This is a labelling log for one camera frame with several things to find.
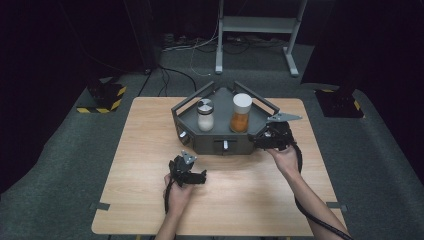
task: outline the human hand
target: human hand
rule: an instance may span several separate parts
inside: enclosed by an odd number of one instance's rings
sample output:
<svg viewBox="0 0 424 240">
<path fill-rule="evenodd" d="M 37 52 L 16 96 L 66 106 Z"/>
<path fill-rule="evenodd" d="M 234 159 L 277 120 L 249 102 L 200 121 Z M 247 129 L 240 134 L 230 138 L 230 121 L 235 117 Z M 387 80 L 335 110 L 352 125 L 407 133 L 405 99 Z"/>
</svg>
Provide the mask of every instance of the human hand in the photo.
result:
<svg viewBox="0 0 424 240">
<path fill-rule="evenodd" d="M 278 170 L 280 170 L 284 177 L 287 178 L 293 174 L 300 175 L 297 154 L 293 146 L 290 145 L 283 151 L 278 151 L 273 148 L 266 149 L 266 151 L 272 155 Z"/>
<path fill-rule="evenodd" d="M 167 174 L 165 176 L 165 186 L 168 186 L 169 182 L 174 181 L 171 180 L 171 174 Z M 174 184 L 172 182 L 171 190 L 169 193 L 168 199 L 168 214 L 176 214 L 178 216 L 182 215 L 185 207 L 190 201 L 191 192 L 194 189 L 193 184 L 184 184 L 180 187 L 178 184 Z"/>
</svg>

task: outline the table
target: table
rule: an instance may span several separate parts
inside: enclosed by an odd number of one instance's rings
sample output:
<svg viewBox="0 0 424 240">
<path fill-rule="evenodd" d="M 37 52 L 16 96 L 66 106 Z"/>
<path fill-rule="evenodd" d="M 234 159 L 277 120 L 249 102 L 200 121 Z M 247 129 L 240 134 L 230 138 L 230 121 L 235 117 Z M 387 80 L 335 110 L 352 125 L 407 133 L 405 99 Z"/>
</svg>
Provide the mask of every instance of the table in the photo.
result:
<svg viewBox="0 0 424 240">
<path fill-rule="evenodd" d="M 171 108 L 184 98 L 135 98 L 129 111 L 92 230 L 97 234 L 155 235 L 165 217 L 163 177 L 181 150 Z M 302 175 L 325 202 L 337 202 L 304 105 L 268 98 L 281 111 L 303 116 L 290 122 L 304 156 Z M 265 151 L 251 155 L 196 155 L 192 172 L 207 169 L 195 187 L 177 234 L 204 236 L 312 236 L 293 193 Z M 344 223 L 340 209 L 332 209 Z"/>
<path fill-rule="evenodd" d="M 296 18 L 267 18 L 224 16 L 224 0 L 219 0 L 218 47 L 216 49 L 215 73 L 221 74 L 223 71 L 222 37 L 224 32 L 288 33 L 290 34 L 289 45 L 283 48 L 283 54 L 290 69 L 290 74 L 293 77 L 298 77 L 299 71 L 293 60 L 292 50 L 307 2 L 308 0 L 301 0 Z"/>
</svg>

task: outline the dark background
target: dark background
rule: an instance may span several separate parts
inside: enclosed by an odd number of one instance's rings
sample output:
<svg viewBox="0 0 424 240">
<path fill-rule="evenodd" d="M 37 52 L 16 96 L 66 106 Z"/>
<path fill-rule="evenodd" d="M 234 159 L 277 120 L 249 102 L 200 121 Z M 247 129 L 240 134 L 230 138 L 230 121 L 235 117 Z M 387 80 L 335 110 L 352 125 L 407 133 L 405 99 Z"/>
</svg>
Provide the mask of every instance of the dark background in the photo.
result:
<svg viewBox="0 0 424 240">
<path fill-rule="evenodd" d="M 122 1 L 72 2 L 63 6 L 76 19 L 79 40 L 58 1 L 0 3 L 1 192 L 37 162 L 88 81 L 143 68 Z M 244 3 L 227 1 L 225 11 L 293 17 L 298 7 L 294 0 Z M 174 0 L 153 12 L 163 32 L 210 38 L 217 7 L 215 0 Z M 297 39 L 316 45 L 303 82 L 341 85 L 352 72 L 361 76 L 358 89 L 371 99 L 421 181 L 423 24 L 420 0 L 310 0 Z"/>
</svg>

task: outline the gray carpet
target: gray carpet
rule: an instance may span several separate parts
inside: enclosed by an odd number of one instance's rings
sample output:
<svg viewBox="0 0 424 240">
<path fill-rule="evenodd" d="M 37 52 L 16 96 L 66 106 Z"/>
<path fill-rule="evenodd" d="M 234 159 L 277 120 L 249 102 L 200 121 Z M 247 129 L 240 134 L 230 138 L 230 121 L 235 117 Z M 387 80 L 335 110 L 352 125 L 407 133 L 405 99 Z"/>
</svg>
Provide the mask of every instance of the gray carpet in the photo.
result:
<svg viewBox="0 0 424 240">
<path fill-rule="evenodd" d="M 227 51 L 242 50 L 225 47 Z M 290 76 L 280 48 L 224 54 L 221 75 L 214 74 L 214 53 L 194 52 L 192 66 L 197 73 L 190 67 L 192 51 L 165 52 L 161 65 L 189 74 L 199 88 L 209 81 L 231 87 L 237 80 L 263 97 L 302 99 L 338 200 L 348 207 L 344 218 L 352 236 L 423 239 L 423 186 L 369 99 L 360 91 L 354 93 L 365 113 L 363 119 L 325 118 L 313 90 L 336 87 L 300 85 L 312 50 L 311 46 L 295 46 L 298 78 Z M 188 78 L 169 74 L 167 90 L 161 96 L 193 93 Z M 160 70 L 154 71 L 141 96 L 157 96 L 164 86 L 163 76 L 167 77 Z M 92 233 L 95 211 L 90 206 L 100 199 L 132 100 L 146 78 L 137 73 L 120 78 L 127 91 L 116 112 L 79 114 L 70 109 L 35 167 L 2 194 L 0 239 L 108 238 Z"/>
</svg>

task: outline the metal jar lid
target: metal jar lid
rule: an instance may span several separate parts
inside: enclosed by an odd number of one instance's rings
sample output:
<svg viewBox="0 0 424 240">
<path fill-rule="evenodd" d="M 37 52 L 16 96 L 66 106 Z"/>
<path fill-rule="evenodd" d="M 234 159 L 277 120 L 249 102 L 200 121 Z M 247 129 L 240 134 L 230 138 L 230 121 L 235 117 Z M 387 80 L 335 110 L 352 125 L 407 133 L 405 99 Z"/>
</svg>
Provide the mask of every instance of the metal jar lid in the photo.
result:
<svg viewBox="0 0 424 240">
<path fill-rule="evenodd" d="M 197 102 L 197 112 L 202 115 L 209 115 L 213 112 L 213 102 L 210 99 L 202 98 Z"/>
</svg>

